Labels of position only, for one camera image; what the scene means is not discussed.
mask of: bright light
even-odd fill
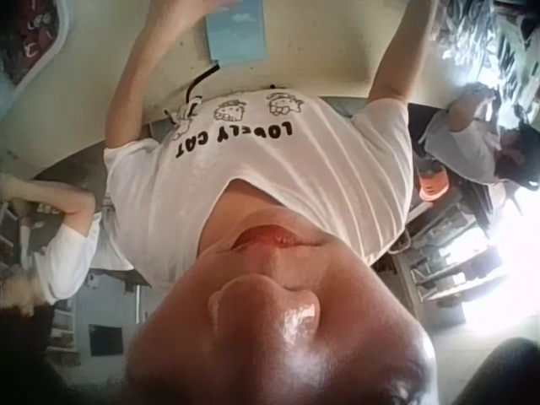
[[[521,189],[516,200],[523,217],[508,201],[494,237],[509,280],[491,294],[463,304],[467,324],[481,333],[540,315],[540,192]]]

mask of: nose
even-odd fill
[[[208,310],[218,343],[243,350],[309,344],[321,314],[312,292],[284,289],[259,274],[227,283],[211,296]]]

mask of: cheek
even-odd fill
[[[337,353],[372,344],[410,321],[375,272],[356,257],[341,256],[333,262],[332,278],[325,280],[320,298],[321,339]]]

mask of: neck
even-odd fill
[[[276,205],[279,202],[245,181],[232,181],[202,228],[197,255],[222,240],[248,215]]]

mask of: cable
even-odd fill
[[[214,73],[216,73],[221,67],[219,66],[219,63],[212,66],[209,70],[207,70],[205,73],[201,74],[200,76],[196,77],[192,83],[187,88],[186,92],[186,104],[188,104],[191,101],[192,98],[192,91],[195,89],[195,87],[200,84],[205,78],[209,78]]]

